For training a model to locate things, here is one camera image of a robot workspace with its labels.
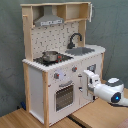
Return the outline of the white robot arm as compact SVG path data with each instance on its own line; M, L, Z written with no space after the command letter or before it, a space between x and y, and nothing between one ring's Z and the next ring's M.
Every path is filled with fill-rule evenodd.
M89 70L83 71L83 97L91 100L99 97L111 106L128 107L128 99L124 97L124 83L118 78L111 78L102 84L98 74Z

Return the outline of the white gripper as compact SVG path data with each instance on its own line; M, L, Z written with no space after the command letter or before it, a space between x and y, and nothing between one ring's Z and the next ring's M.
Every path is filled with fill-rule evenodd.
M83 96L88 97L89 93L94 93L94 89L97 84L100 84L99 75L93 73L90 70L84 70L83 71Z

